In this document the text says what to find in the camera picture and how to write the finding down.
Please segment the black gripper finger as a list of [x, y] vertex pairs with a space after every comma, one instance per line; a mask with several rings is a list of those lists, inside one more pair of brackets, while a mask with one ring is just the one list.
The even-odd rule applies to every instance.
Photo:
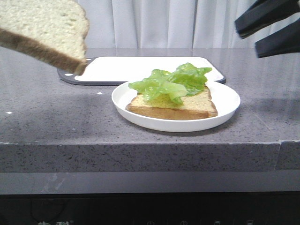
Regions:
[[283, 29], [255, 43], [258, 58], [286, 53], [300, 52], [300, 21], [297, 20]]
[[244, 39], [299, 11], [297, 0], [257, 0], [234, 24], [239, 37]]

